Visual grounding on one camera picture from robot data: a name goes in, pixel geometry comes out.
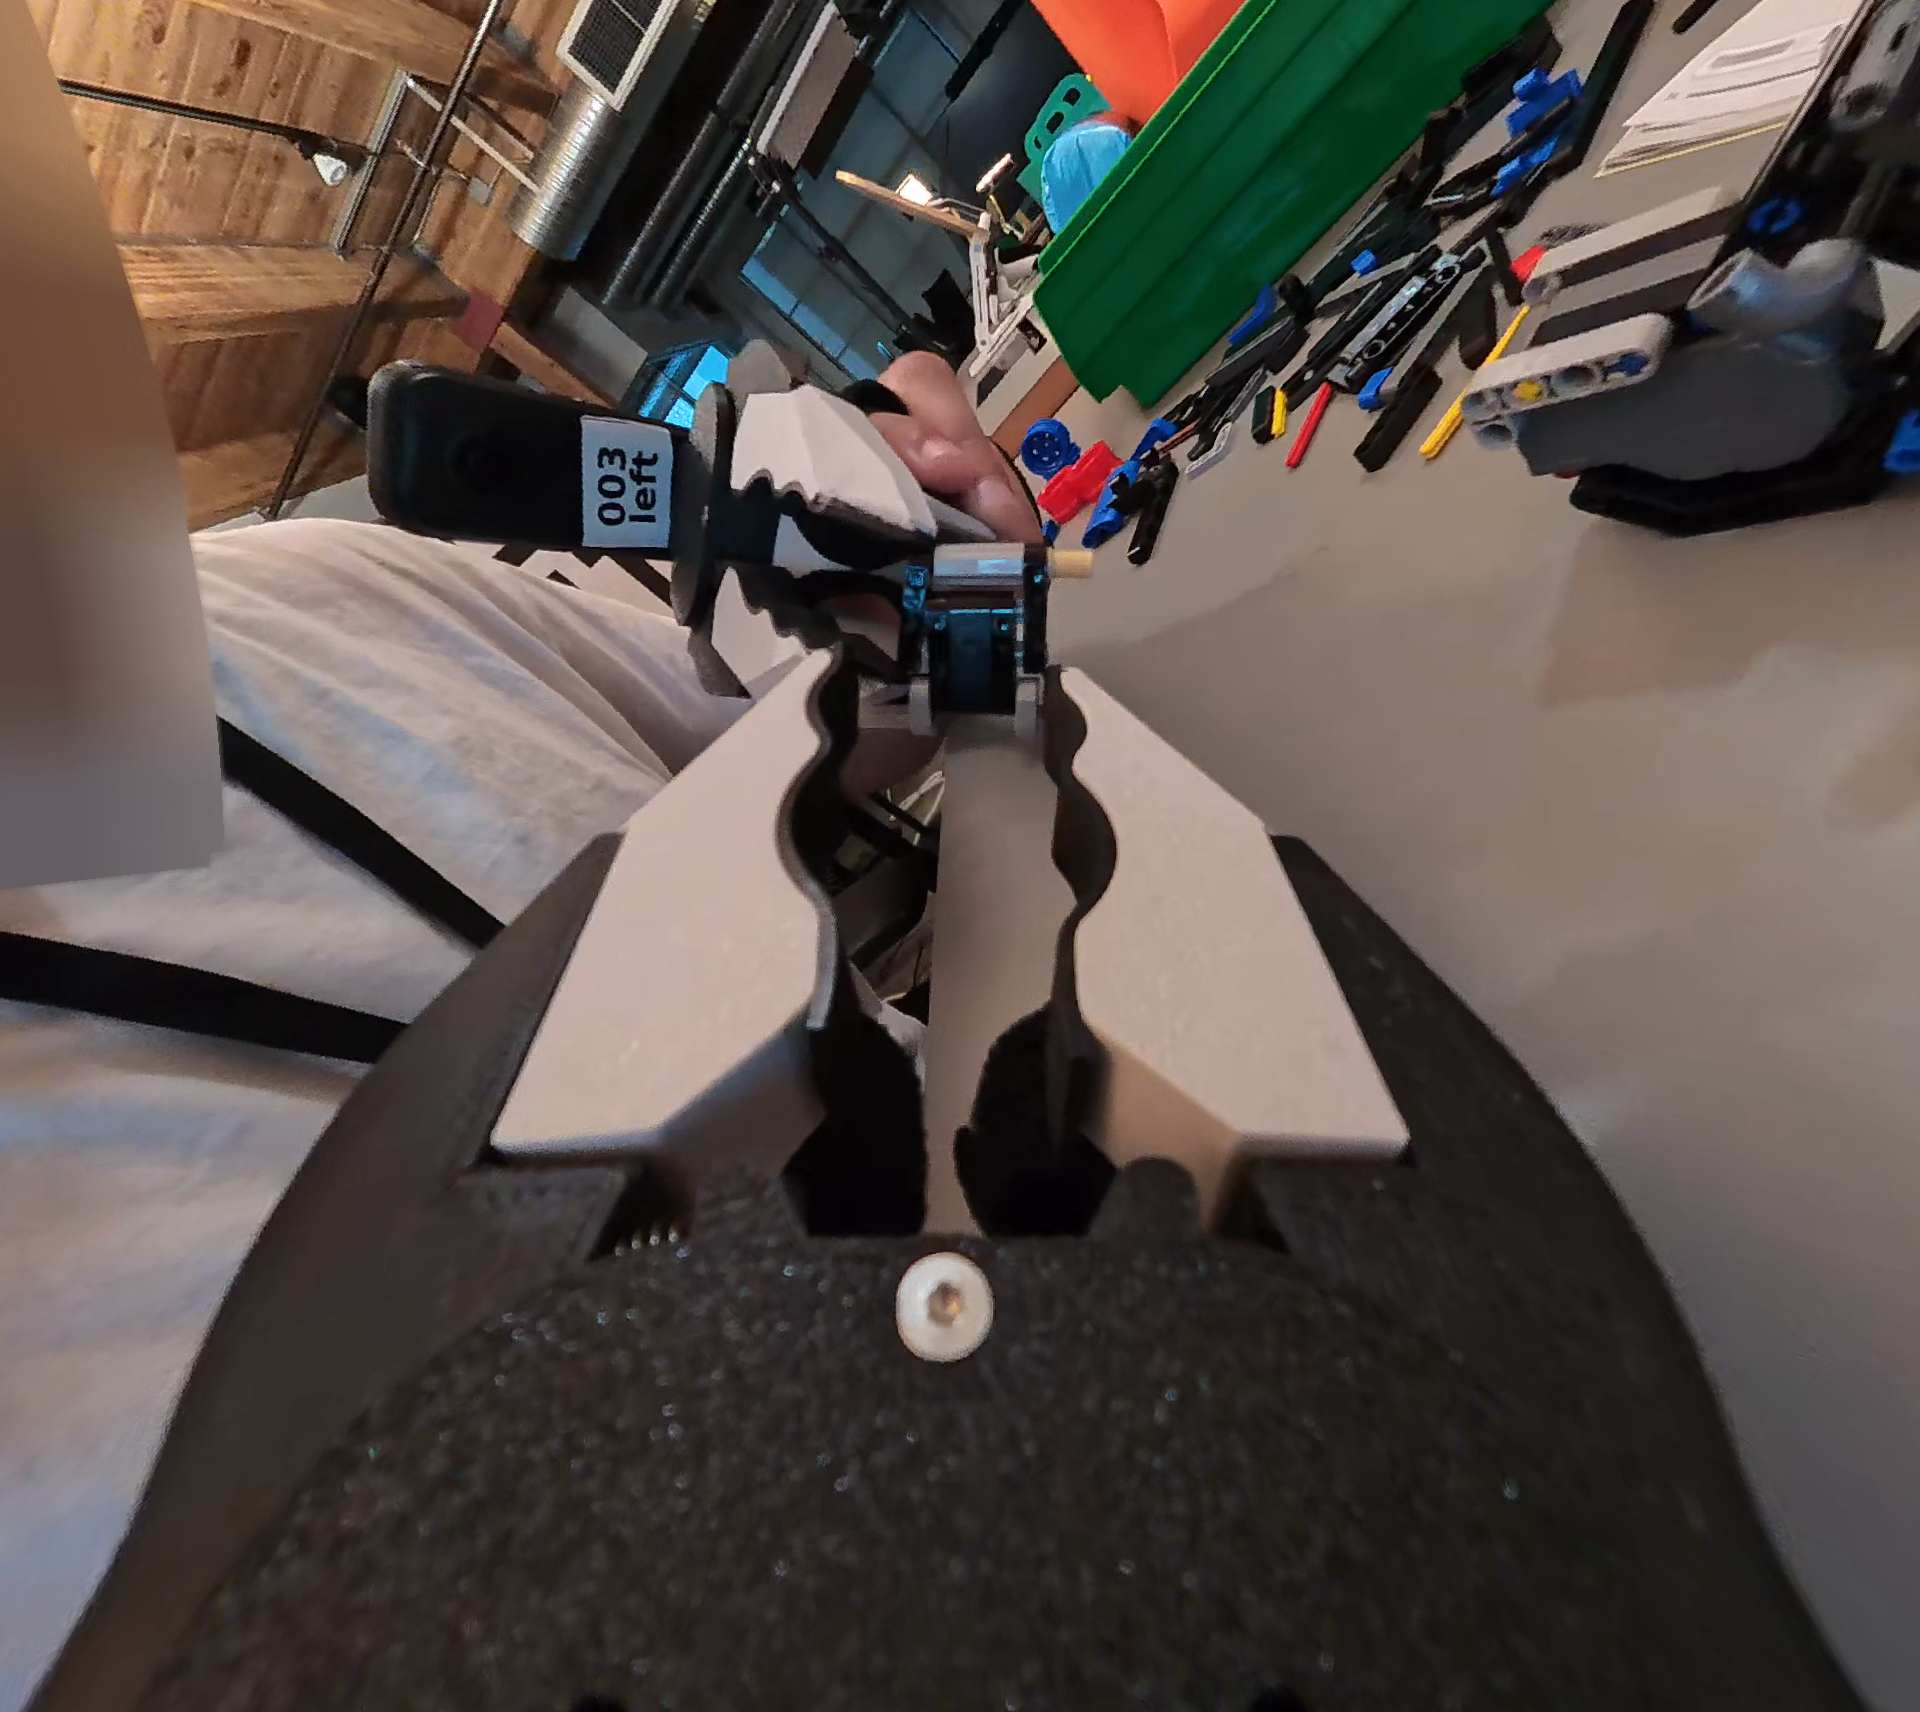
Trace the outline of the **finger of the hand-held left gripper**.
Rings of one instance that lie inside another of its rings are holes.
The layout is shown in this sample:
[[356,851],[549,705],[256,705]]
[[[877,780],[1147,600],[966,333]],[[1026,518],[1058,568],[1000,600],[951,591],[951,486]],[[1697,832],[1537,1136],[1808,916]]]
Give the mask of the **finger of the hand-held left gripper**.
[[911,558],[863,527],[772,527],[767,560],[738,568],[738,600],[782,638],[842,650],[863,680],[900,682],[900,572]]
[[842,388],[803,382],[782,343],[737,356],[737,488],[767,486],[792,518],[837,518],[877,539],[994,539],[931,500]]

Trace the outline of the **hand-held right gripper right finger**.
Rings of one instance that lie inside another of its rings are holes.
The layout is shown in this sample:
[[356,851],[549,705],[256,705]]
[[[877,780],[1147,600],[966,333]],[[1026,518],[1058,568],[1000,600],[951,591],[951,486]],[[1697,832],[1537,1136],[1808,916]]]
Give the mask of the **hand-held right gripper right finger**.
[[1259,1160],[1389,1167],[1416,1136],[1262,815],[1081,666],[1047,670],[1047,770],[1053,1118],[1113,1167],[1176,1160],[1199,1219]]

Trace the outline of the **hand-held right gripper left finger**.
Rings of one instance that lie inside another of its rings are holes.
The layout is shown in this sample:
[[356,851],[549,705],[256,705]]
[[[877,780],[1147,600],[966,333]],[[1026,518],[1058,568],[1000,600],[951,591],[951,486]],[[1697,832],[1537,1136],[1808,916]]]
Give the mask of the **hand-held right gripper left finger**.
[[497,1156],[787,1167],[819,1126],[837,916],[792,804],[827,748],[827,670],[842,661],[806,650],[627,815],[491,1126]]

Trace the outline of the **small black grey lego assembly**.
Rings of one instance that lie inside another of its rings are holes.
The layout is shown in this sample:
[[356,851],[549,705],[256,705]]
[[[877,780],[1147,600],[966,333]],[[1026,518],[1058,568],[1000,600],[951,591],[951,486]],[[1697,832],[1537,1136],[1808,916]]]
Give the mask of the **small black grey lego assembly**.
[[1047,600],[1093,580],[1093,548],[937,543],[900,568],[900,650],[890,680],[863,680],[863,729],[942,738],[965,717],[1039,744]]

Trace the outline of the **pile of lego beams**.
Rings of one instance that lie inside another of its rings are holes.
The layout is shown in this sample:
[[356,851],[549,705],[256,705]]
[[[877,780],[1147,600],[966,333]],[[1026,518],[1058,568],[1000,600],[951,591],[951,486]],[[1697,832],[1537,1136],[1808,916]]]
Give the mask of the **pile of lego beams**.
[[1487,361],[1495,321],[1521,321],[1537,258],[1516,258],[1507,232],[1589,163],[1654,10],[1658,0],[1625,0],[1590,67],[1556,73],[1550,23],[1482,61],[1333,258],[1310,276],[1262,283],[1211,374],[1152,419],[1132,453],[1038,421],[1019,466],[1039,486],[1047,543],[1064,522],[1087,522],[1093,548],[1132,527],[1132,560],[1147,560],[1179,476],[1217,462],[1238,426],[1300,466],[1336,398],[1369,419],[1363,471],[1389,462],[1436,393],[1436,361],[1454,343]]

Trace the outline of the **yellow lego axle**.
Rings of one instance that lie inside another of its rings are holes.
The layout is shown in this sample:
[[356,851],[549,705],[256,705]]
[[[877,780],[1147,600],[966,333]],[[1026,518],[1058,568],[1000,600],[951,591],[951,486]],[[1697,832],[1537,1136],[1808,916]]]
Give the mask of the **yellow lego axle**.
[[1421,453],[1436,462],[1454,431],[1464,426],[1464,404],[1467,393],[1487,382],[1482,374],[1495,367],[1516,343],[1516,333],[1525,330],[1531,308],[1516,313],[1516,321],[1503,330],[1503,340],[1490,343],[1490,356],[1473,367],[1473,376],[1464,382],[1464,393],[1443,413],[1443,421],[1423,431]]

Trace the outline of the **partly built grey lego model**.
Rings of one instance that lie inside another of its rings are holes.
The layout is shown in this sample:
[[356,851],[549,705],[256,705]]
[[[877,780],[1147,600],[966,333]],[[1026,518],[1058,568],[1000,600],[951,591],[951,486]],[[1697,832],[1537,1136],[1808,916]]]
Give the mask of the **partly built grey lego model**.
[[1916,0],[1865,0],[1759,179],[1540,258],[1482,447],[1668,539],[1865,507],[1916,471]]

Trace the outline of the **person's left hand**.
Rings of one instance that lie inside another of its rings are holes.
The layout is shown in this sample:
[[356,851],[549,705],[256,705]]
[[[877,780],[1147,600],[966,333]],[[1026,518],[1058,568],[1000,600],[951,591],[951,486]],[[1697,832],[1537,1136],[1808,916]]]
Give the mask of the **person's left hand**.
[[877,376],[842,388],[900,453],[931,500],[984,522],[1009,543],[1039,543],[1038,493],[1019,462],[981,426],[972,393],[937,352],[900,352]]

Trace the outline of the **studio softbox light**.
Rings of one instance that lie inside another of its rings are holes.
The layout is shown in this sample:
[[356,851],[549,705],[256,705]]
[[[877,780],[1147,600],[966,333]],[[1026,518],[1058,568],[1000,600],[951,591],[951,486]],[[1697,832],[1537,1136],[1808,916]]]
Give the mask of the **studio softbox light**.
[[752,163],[760,173],[824,173],[873,67],[837,0],[819,3],[772,107],[759,121]]

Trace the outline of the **white air vent grille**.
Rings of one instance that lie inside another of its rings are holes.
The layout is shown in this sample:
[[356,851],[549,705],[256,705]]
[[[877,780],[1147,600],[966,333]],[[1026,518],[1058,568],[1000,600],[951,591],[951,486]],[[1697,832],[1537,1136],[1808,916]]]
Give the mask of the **white air vent grille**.
[[626,109],[677,3],[684,0],[579,0],[559,61],[572,83]]

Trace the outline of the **green plastic bin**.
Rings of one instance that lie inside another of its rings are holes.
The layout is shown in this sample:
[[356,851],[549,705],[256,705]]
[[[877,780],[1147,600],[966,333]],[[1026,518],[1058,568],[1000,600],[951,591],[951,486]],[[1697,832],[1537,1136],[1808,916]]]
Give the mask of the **green plastic bin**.
[[1552,0],[1249,0],[1039,258],[1098,398],[1163,398]]

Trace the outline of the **white instruction booklet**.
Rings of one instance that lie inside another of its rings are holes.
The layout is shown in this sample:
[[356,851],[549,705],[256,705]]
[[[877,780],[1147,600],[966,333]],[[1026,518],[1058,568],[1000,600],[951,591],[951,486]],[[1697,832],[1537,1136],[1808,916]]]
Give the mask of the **white instruction booklet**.
[[1597,179],[1681,163],[1733,140],[1780,135],[1865,0],[1759,0],[1705,43],[1638,117]]

